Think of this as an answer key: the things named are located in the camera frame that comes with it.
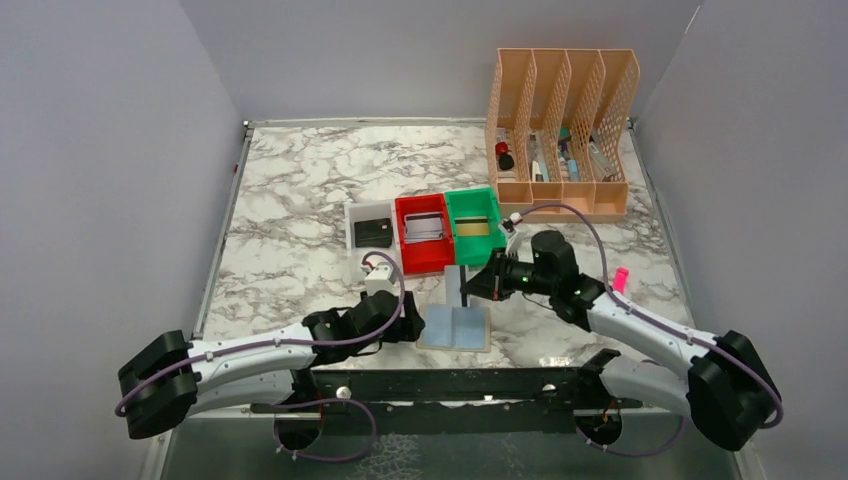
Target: pink highlighter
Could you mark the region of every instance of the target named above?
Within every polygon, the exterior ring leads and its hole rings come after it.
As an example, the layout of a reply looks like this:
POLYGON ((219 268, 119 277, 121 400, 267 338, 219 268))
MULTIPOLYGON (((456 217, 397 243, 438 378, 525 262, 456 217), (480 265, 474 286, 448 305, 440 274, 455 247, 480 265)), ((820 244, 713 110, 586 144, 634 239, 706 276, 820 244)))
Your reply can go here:
POLYGON ((624 287, 627 285, 627 277, 630 275, 630 270, 624 267, 618 267, 615 271, 615 280, 612 282, 612 289, 618 293, 624 293, 624 287))

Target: marble table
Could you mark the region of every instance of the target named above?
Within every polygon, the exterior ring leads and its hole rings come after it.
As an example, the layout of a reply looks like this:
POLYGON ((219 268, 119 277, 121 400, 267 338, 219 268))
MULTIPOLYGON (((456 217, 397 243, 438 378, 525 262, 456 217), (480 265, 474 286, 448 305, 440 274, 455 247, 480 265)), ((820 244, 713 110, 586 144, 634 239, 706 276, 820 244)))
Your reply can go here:
MULTIPOLYGON (((631 185, 627 216, 618 224, 598 225, 610 270, 630 270, 627 295, 635 302, 692 325, 628 132, 620 149, 631 185)), ((480 125, 257 129, 203 338, 262 333, 299 322, 313 311, 354 305, 363 285, 347 280, 345 203, 486 184, 480 125)), ((529 234, 544 228, 562 231, 574 245, 580 268, 600 275, 598 250, 585 226, 533 225, 529 234)), ((529 243, 520 253, 528 261, 529 243)), ((419 305, 444 303, 442 276, 409 280, 407 288, 419 305)), ((574 366, 605 347, 643 358, 612 339, 562 322, 520 295, 474 303, 491 308, 488 353, 389 344, 377 355, 332 368, 574 366)))

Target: green bin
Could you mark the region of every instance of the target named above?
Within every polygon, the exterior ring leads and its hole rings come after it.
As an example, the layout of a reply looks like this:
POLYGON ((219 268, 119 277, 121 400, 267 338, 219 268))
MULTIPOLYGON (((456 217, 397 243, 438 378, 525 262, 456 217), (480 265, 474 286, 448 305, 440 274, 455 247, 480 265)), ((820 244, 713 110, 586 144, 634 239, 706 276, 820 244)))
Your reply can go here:
POLYGON ((498 228, 501 212, 498 210, 495 192, 490 187, 445 192, 445 203, 450 217, 457 265, 485 265, 493 248, 506 246, 506 237, 498 228), (488 235, 459 235, 457 219, 462 223, 463 219, 469 217, 486 217, 488 235))

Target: cable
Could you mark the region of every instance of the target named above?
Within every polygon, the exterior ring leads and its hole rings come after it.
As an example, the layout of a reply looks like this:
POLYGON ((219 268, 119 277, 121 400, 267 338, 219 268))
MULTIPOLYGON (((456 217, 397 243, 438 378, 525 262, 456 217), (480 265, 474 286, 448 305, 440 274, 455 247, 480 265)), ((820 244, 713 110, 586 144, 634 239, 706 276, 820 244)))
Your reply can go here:
MULTIPOLYGON (((385 259, 389 262, 389 264, 392 266, 394 271, 400 272, 400 267, 398 267, 397 263, 395 263, 395 261, 392 260, 392 257, 386 255, 383 252, 378 252, 378 251, 368 252, 368 253, 365 254, 364 257, 362 257, 362 261, 365 262, 368 259, 368 257, 370 257, 371 255, 377 255, 377 256, 383 257, 383 259, 385 259)), ((382 326, 380 326, 380 328, 374 330, 373 332, 362 335, 360 337, 349 338, 347 340, 300 340, 300 339, 295 339, 295 338, 283 338, 283 339, 279 339, 279 345, 305 345, 305 346, 315 346, 315 347, 341 347, 341 346, 345 346, 345 345, 353 345, 353 344, 357 344, 357 343, 367 342, 368 340, 371 340, 372 338, 375 338, 375 337, 382 335, 382 333, 385 332, 389 327, 391 327, 392 324, 395 322, 395 320, 397 320, 398 317, 400 317, 400 312, 403 309, 403 297, 406 295, 406 287, 403 284, 403 275, 398 275, 397 278, 398 278, 398 286, 400 287, 400 294, 399 294, 399 297, 398 297, 397 307, 395 308, 395 311, 392 312, 392 316, 389 317, 389 319, 386 321, 386 323, 384 323, 382 326)), ((162 370, 159 370, 158 372, 154 373, 150 377, 146 378, 144 381, 142 381, 141 383, 136 385, 132 390, 130 390, 129 393, 124 395, 124 398, 122 398, 121 401, 118 402, 118 405, 115 407, 115 415, 117 415, 119 417, 126 417, 127 413, 124 411, 125 407, 127 406, 127 404, 133 398, 136 397, 136 395, 139 394, 139 392, 141 392, 145 388, 149 387, 153 383, 157 382, 162 377, 171 374, 172 372, 175 372, 175 371, 180 370, 182 368, 188 367, 193 363, 197 363, 197 362, 200 362, 200 361, 207 360, 210 355, 211 355, 211 357, 221 357, 221 356, 229 355, 229 354, 232 354, 232 353, 243 352, 245 350, 252 350, 254 348, 262 348, 262 347, 269 347, 269 346, 275 346, 275 345, 278 345, 278 340, 275 340, 275 339, 260 340, 260 341, 257 341, 257 342, 246 343, 244 345, 236 345, 234 347, 222 348, 220 350, 215 350, 215 351, 212 351, 212 352, 209 352, 209 353, 204 352, 200 355, 195 355, 193 357, 189 357, 189 358, 180 360, 179 362, 168 365, 167 367, 163 368, 162 370)))
POLYGON ((352 453, 350 455, 345 455, 342 457, 322 457, 320 455, 312 455, 310 453, 300 453, 299 450, 289 450, 283 445, 283 442, 280 441, 280 437, 277 436, 276 429, 274 430, 274 441, 277 443, 277 453, 286 452, 292 455, 292 459, 297 458, 308 458, 309 460, 317 460, 319 462, 328 462, 328 463, 344 463, 349 462, 351 460, 356 460, 358 458, 362 458, 371 451, 371 448, 374 447, 374 444, 377 442, 377 419, 374 418, 374 414, 371 413, 371 410, 368 410, 362 402, 354 400, 352 398, 327 398, 324 400, 312 400, 310 402, 303 403, 293 403, 291 405, 274 405, 274 408, 280 408, 283 410, 289 410, 292 408, 304 408, 304 407, 314 407, 315 405, 324 405, 327 403, 349 403, 351 405, 356 406, 368 417, 368 421, 371 422, 371 436, 368 439, 368 443, 365 445, 362 450, 359 450, 356 453, 352 453))
POLYGON ((586 445, 589 445, 590 447, 601 450, 604 453, 611 453, 613 455, 618 455, 619 457, 629 457, 629 458, 642 458, 642 457, 652 457, 654 455, 659 455, 659 454, 665 452, 666 450, 669 450, 671 447, 677 445, 677 443, 680 442, 680 439, 683 438, 683 433, 685 431, 686 431, 686 419, 681 417, 680 418, 680 426, 677 427, 677 432, 674 434, 673 437, 671 437, 671 439, 669 441, 665 442, 664 444, 660 445, 659 447, 652 448, 652 449, 646 450, 644 452, 628 452, 626 450, 618 450, 618 449, 615 449, 615 448, 610 448, 609 445, 601 445, 600 443, 597 443, 594 440, 592 440, 591 438, 589 438, 589 436, 586 435, 586 433, 583 432, 583 430, 580 430, 580 427, 577 427, 577 433, 579 433, 580 436, 583 437, 584 440, 586 440, 586 445))
POLYGON ((551 308, 551 307, 549 307, 549 306, 547 306, 547 305, 544 305, 544 304, 542 304, 542 303, 540 303, 540 302, 537 302, 536 300, 533 300, 532 298, 528 297, 528 296, 527 296, 527 294, 526 294, 526 293, 524 293, 524 292, 521 292, 521 296, 522 296, 522 297, 524 297, 524 300, 527 300, 527 301, 528 301, 528 302, 530 302, 530 303, 535 303, 536 305, 538 305, 538 306, 540 306, 540 307, 542 307, 542 308, 547 308, 548 310, 550 310, 550 311, 552 311, 552 312, 554 311, 554 309, 553 309, 553 308, 551 308))
MULTIPOLYGON (((603 270, 603 282, 602 283, 604 284, 604 289, 606 290, 607 294, 609 294, 610 298, 612 298, 612 300, 619 307, 621 307, 625 310, 631 311, 631 313, 634 316, 638 317, 641 320, 648 322, 648 324, 650 324, 651 326, 658 328, 658 329, 662 330, 663 332, 668 333, 669 335, 675 336, 675 337, 677 337, 681 340, 690 341, 690 338, 685 333, 678 331, 676 328, 670 327, 670 326, 654 319, 651 315, 644 313, 644 312, 640 311, 639 309, 635 309, 635 308, 631 309, 631 306, 627 303, 627 301, 622 299, 621 297, 619 297, 618 294, 612 289, 612 287, 609 284, 609 268, 607 267, 607 255, 606 255, 606 251, 604 250, 604 244, 601 241, 601 236, 598 234, 598 230, 595 229, 595 226, 592 225, 592 222, 590 222, 589 219, 586 218, 586 216, 583 215, 582 212, 580 212, 576 208, 572 207, 571 205, 566 205, 564 203, 554 202, 554 203, 545 203, 545 204, 542 204, 542 205, 536 205, 532 208, 525 210, 524 212, 521 212, 520 215, 523 217, 523 216, 525 216, 525 215, 527 215, 531 212, 539 210, 540 208, 547 208, 547 207, 564 208, 564 209, 574 213, 575 215, 577 215, 580 218, 580 220, 582 220, 583 223, 585 223, 586 226, 589 227, 589 231, 592 232, 592 236, 595 237, 595 242, 597 242, 597 244, 598 244, 598 251, 601 255, 601 268, 603 270)), ((768 393, 769 397, 771 397, 771 400, 774 403, 775 415, 774 415, 774 419, 772 419, 770 422, 765 422, 763 424, 762 428, 774 428, 774 427, 778 426, 780 424, 780 422, 783 421, 783 402, 781 402, 780 397, 777 395, 777 392, 771 387, 771 385, 768 384, 768 382, 766 382, 763 379, 763 377, 759 376, 757 374, 757 372, 753 371, 750 367, 748 367, 744 363, 740 362, 736 357, 725 352, 724 350, 719 348, 717 345, 713 345, 713 344, 711 344, 707 341, 701 340, 700 338, 691 338, 691 342, 694 343, 695 345, 700 346, 700 347, 704 347, 711 352, 715 352, 717 355, 720 355, 722 358, 724 358, 725 360, 727 360, 728 362, 733 364, 735 367, 742 370, 746 375, 751 377, 751 379, 753 379, 754 382, 756 382, 757 385, 760 388, 762 388, 763 390, 766 391, 766 393, 768 393)))

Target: gray wall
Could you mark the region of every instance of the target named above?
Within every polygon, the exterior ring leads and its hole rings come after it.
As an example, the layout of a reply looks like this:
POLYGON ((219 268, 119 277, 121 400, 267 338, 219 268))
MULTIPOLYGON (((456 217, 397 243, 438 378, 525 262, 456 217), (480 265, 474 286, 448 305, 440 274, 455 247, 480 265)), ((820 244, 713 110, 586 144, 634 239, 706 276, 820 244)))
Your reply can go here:
POLYGON ((0 7, 0 478, 123 478, 116 373, 190 330, 240 117, 176 0, 0 7))
POLYGON ((769 479, 848 468, 848 3, 707 0, 637 125, 701 327, 748 334, 769 479))
POLYGON ((633 48, 638 113, 701 0, 181 0, 251 120, 485 116, 498 47, 633 48))

